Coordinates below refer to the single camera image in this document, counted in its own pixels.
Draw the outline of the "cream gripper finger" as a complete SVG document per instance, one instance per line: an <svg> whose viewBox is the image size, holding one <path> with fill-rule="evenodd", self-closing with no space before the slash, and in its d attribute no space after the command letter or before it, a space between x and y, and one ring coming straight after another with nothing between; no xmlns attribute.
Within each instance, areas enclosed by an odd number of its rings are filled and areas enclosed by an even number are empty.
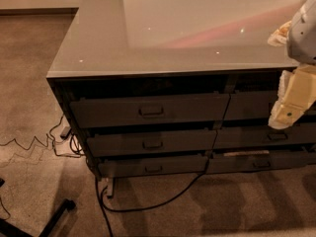
<svg viewBox="0 0 316 237"><path fill-rule="evenodd" d="M283 70L279 78L277 100L268 126L286 129L293 126L316 101L316 66L300 64L292 72Z"/></svg>

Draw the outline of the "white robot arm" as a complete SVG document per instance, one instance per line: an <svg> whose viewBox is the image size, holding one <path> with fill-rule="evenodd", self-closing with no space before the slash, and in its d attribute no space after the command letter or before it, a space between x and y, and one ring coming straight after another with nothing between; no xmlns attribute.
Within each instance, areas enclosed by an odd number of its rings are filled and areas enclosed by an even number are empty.
<svg viewBox="0 0 316 237"><path fill-rule="evenodd" d="M268 44L285 45L287 55L299 63L292 72L282 71L268 122L273 129L286 129L316 102L316 0L306 0L270 35Z"/></svg>

